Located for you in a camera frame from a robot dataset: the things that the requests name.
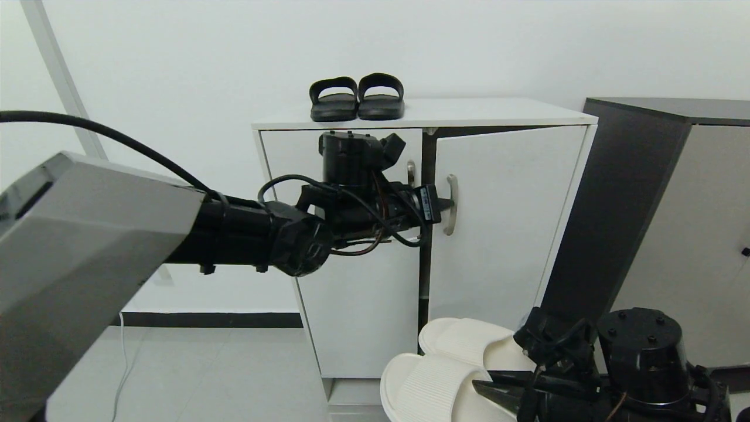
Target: floor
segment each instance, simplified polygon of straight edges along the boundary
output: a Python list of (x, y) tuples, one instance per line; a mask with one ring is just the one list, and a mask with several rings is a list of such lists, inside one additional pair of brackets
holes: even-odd
[[(133, 367), (117, 422), (327, 422), (312, 347), (303, 330), (126, 327)], [(108, 328), (52, 396), (49, 422), (112, 420), (124, 363)], [(736, 414), (750, 393), (732, 396)]]

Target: slipper strap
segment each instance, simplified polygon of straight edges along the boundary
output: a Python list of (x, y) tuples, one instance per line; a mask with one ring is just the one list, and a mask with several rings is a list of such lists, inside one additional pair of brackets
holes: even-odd
[(374, 86), (386, 86), (398, 92), (398, 99), (404, 99), (404, 85), (395, 76), (389, 74), (369, 74), (359, 81), (359, 102), (365, 99), (365, 92)]
[(453, 359), (485, 367), (485, 350), (489, 345), (507, 339), (513, 331), (479, 321), (464, 318), (448, 327), (435, 341), (438, 352)]
[(452, 422), (453, 405), (467, 378), (490, 381), (487, 371), (436, 354), (424, 356), (398, 391), (400, 422)]
[(324, 89), (337, 87), (349, 88), (354, 93), (354, 97), (357, 97), (357, 82), (348, 76), (340, 76), (333, 79), (319, 80), (310, 85), (310, 101), (313, 104), (318, 104), (320, 102), (320, 93)]

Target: white slide sandal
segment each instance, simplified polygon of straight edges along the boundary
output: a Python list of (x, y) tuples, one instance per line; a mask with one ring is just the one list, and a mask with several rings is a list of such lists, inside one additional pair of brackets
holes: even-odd
[(419, 332), (425, 354), (441, 354), (486, 370), (533, 371), (534, 362), (513, 340), (513, 331), (471, 318), (438, 318)]
[(440, 355), (394, 357), (380, 379), (391, 422), (515, 422), (515, 414), (480, 396), (472, 380), (487, 371)]

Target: black slipper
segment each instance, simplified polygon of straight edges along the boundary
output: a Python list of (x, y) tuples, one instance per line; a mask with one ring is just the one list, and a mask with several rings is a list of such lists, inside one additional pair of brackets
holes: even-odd
[[(353, 94), (330, 94), (320, 97), (328, 88), (349, 88)], [(357, 82), (346, 76), (319, 80), (310, 85), (310, 118), (315, 122), (342, 122), (357, 118)]]
[[(398, 92), (398, 96), (376, 94), (365, 97), (365, 92), (374, 86), (387, 86)], [(404, 117), (404, 86), (389, 74), (369, 74), (359, 81), (359, 118), (363, 120), (396, 120)]]

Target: black baseboard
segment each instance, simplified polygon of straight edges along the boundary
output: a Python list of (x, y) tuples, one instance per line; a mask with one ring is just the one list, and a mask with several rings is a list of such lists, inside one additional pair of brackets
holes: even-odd
[(714, 368), (711, 378), (726, 384), (731, 394), (750, 391), (750, 365)]
[[(122, 318), (127, 327), (302, 328), (302, 318), (297, 312), (250, 314), (123, 312)], [(120, 325), (120, 318), (115, 318), (111, 325)]]

